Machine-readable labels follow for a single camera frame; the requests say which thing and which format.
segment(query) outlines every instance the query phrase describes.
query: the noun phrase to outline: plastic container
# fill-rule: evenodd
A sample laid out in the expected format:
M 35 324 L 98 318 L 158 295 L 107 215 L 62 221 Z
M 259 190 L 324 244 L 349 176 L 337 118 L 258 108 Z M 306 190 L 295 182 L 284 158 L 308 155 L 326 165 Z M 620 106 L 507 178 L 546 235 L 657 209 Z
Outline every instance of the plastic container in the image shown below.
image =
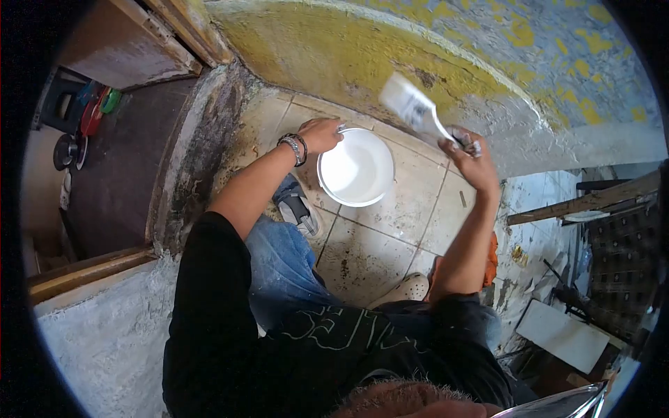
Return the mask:
M 341 131 L 344 139 L 318 156 L 318 182 L 342 205 L 370 206 L 392 188 L 395 163 L 388 146 L 362 128 Z

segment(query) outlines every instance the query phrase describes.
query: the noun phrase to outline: shoe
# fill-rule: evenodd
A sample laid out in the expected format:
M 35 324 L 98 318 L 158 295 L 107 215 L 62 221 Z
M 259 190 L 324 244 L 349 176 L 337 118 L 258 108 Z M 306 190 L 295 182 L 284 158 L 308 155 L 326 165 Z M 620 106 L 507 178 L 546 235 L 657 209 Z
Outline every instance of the shoe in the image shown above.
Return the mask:
M 297 225 L 307 239 L 318 239 L 323 235 L 323 220 L 306 200 L 302 186 L 294 175 L 288 173 L 274 192 L 272 201 L 281 212 L 285 222 Z
M 367 309 L 374 309 L 384 303 L 398 300 L 423 300 L 428 291 L 429 282 L 424 274 L 409 274 L 390 292 L 370 303 Z

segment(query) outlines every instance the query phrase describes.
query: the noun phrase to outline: man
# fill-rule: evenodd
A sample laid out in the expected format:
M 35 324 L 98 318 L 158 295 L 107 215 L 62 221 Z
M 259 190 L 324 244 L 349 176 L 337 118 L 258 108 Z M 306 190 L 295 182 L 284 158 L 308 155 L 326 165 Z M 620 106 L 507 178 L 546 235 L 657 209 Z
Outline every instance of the man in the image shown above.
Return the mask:
M 193 226 L 165 345 L 173 416 L 489 417 L 512 406 L 489 348 L 499 319 L 477 294 L 500 199 L 484 139 L 450 129 L 479 142 L 477 158 L 440 144 L 476 202 L 434 273 L 429 304 L 366 310 L 339 302 L 314 274 L 304 236 L 319 234 L 318 217 L 286 178 L 305 147 L 316 158 L 337 145 L 340 123 L 314 119 L 282 137 Z M 270 198 L 292 223 L 261 217 Z

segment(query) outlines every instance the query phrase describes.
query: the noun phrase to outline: right hand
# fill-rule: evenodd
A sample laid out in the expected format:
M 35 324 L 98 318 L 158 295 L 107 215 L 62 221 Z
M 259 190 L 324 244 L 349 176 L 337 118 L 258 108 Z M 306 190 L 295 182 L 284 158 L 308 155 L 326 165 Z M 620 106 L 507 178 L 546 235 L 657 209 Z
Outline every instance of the right hand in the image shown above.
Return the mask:
M 448 133 L 467 145 L 473 141 L 478 141 L 481 147 L 481 156 L 472 157 L 470 154 L 457 148 L 455 144 L 448 140 L 440 140 L 439 147 L 448 155 L 448 158 L 453 160 L 458 170 L 467 182 L 477 191 L 486 193 L 491 197 L 500 197 L 500 182 L 497 177 L 497 171 L 492 163 L 490 157 L 490 150 L 488 144 L 482 136 L 476 134 L 461 126 L 451 125 L 447 126 Z
M 306 142 L 309 154 L 322 154 L 344 139 L 344 135 L 337 132 L 340 124 L 340 119 L 316 118 L 303 123 L 297 133 Z

